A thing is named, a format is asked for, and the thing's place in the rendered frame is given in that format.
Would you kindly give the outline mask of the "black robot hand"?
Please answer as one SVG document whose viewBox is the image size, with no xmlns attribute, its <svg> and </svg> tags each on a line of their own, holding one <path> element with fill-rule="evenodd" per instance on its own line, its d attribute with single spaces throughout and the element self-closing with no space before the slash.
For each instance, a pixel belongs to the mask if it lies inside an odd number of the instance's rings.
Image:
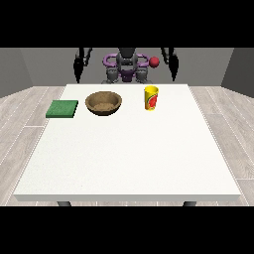
<svg viewBox="0 0 254 254">
<path fill-rule="evenodd" d="M 80 82 L 83 68 L 88 66 L 92 48 L 79 48 L 75 54 L 73 70 L 76 82 Z"/>
<path fill-rule="evenodd" d="M 165 64 L 169 67 L 172 80 L 176 80 L 179 70 L 179 58 L 174 48 L 161 48 Z"/>
</svg>

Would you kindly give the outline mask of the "yellow cup with melon print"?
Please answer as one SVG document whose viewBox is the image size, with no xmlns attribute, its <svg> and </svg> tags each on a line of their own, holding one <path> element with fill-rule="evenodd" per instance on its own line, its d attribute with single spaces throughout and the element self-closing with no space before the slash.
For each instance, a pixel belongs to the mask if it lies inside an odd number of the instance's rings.
<svg viewBox="0 0 254 254">
<path fill-rule="evenodd" d="M 159 88 L 154 85 L 148 85 L 144 89 L 145 92 L 145 109 L 152 111 L 155 109 L 159 95 Z"/>
</svg>

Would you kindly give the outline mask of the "brown wooden bowl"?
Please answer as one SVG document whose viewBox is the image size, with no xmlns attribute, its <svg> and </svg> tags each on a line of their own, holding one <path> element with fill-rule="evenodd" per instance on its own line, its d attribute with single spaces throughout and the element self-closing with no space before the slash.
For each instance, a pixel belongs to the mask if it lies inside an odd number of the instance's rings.
<svg viewBox="0 0 254 254">
<path fill-rule="evenodd" d="M 97 116 L 109 116 L 115 113 L 122 104 L 122 97 L 112 91 L 97 91 L 85 99 L 87 109 Z"/>
</svg>

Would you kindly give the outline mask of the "green square pad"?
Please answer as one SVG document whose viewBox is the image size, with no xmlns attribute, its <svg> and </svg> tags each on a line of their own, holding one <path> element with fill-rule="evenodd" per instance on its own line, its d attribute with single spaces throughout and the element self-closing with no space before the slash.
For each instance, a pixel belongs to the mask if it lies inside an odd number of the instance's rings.
<svg viewBox="0 0 254 254">
<path fill-rule="evenodd" d="M 72 118 L 74 116 L 77 100 L 53 100 L 47 113 L 47 118 Z"/>
</svg>

